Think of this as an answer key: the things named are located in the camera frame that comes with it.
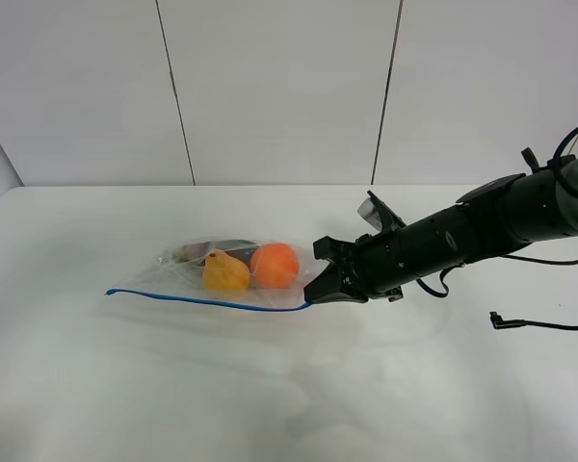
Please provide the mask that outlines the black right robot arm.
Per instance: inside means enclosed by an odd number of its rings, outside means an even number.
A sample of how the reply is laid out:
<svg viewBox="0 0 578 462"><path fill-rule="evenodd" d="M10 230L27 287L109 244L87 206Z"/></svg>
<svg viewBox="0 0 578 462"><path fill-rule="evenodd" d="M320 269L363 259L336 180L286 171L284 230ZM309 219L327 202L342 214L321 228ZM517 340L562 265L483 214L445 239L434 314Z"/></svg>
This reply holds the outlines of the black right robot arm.
<svg viewBox="0 0 578 462"><path fill-rule="evenodd" d="M440 270L505 256L529 244L578 236L578 159L509 175L456 204L405 224L374 193L359 214L377 229L355 242L324 237L314 256L328 266L304 288L312 304L402 298L403 285Z"/></svg>

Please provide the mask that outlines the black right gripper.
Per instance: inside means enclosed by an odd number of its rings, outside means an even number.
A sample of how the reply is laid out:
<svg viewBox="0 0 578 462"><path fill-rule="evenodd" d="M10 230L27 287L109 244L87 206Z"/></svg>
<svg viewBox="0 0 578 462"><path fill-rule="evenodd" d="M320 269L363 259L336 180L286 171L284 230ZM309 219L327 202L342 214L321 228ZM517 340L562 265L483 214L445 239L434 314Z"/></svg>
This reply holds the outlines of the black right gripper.
<svg viewBox="0 0 578 462"><path fill-rule="evenodd" d="M324 304L394 298L396 289L417 278L406 241L407 227L366 234L353 242L329 236L315 241L314 258L329 264L304 287L304 300Z"/></svg>

